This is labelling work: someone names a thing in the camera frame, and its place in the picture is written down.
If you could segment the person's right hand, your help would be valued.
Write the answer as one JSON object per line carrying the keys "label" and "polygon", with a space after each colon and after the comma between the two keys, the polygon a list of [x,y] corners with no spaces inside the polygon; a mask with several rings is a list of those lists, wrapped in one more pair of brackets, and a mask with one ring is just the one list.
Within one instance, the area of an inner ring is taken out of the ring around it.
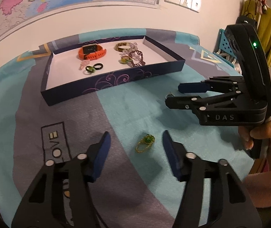
{"label": "person's right hand", "polygon": [[271,148],[271,120],[251,130],[240,126],[238,127],[238,134],[241,137],[246,150],[251,150],[254,147],[254,139],[267,139],[268,147]]}

